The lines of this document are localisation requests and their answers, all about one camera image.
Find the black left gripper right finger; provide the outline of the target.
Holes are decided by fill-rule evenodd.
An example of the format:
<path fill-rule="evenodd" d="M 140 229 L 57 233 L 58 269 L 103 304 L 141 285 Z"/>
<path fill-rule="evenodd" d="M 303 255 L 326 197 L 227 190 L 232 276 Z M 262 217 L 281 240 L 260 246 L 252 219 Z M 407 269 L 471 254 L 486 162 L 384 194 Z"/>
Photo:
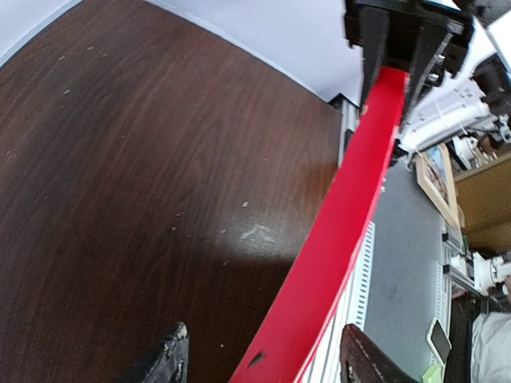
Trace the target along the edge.
<path fill-rule="evenodd" d="M 355 324 L 343 328 L 339 361 L 342 383 L 417 382 L 398 368 Z"/>

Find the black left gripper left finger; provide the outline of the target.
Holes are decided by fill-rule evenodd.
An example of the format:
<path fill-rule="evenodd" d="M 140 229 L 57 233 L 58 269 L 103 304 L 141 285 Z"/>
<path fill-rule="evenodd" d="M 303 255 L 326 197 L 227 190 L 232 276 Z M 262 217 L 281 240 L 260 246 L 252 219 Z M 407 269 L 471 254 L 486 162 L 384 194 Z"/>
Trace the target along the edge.
<path fill-rule="evenodd" d="M 177 322 L 160 343 L 125 371 L 117 382 L 166 382 L 188 381 L 190 338 L 186 325 Z"/>

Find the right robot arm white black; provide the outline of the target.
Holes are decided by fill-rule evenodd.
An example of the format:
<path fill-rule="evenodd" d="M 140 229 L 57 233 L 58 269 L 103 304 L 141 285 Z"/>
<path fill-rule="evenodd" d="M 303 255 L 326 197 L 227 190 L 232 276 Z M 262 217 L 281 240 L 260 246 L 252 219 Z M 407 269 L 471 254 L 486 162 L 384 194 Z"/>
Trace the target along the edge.
<path fill-rule="evenodd" d="M 509 12 L 507 1 L 346 2 L 346 40 L 362 50 L 356 143 L 378 140 L 403 155 L 471 130 L 509 140 L 503 53 L 464 66 L 475 29 Z"/>

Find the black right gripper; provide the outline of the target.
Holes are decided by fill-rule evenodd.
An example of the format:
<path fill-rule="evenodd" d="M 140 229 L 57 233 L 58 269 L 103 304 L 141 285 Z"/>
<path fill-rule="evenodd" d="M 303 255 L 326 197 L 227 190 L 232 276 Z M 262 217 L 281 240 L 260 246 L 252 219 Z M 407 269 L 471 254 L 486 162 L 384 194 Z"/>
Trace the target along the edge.
<path fill-rule="evenodd" d="M 445 47 L 446 70 L 453 76 L 461 70 L 473 36 L 472 15 L 468 10 L 434 1 L 346 1 L 345 7 L 346 39 L 350 46 L 362 47 L 361 109 L 378 80 L 385 57 L 405 69 L 410 65 L 401 119 L 403 127 L 418 103 L 436 56 Z M 447 24 L 453 31 L 451 40 L 444 26 Z"/>

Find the red wooden picture frame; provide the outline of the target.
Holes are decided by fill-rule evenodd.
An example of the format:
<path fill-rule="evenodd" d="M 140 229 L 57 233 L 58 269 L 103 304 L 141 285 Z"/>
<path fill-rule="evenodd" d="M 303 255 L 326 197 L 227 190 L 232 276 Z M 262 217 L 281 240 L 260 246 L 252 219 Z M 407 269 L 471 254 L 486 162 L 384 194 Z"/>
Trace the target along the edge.
<path fill-rule="evenodd" d="M 310 365 L 374 215 L 407 82 L 406 72 L 381 69 L 310 234 L 232 382 L 297 382 Z"/>

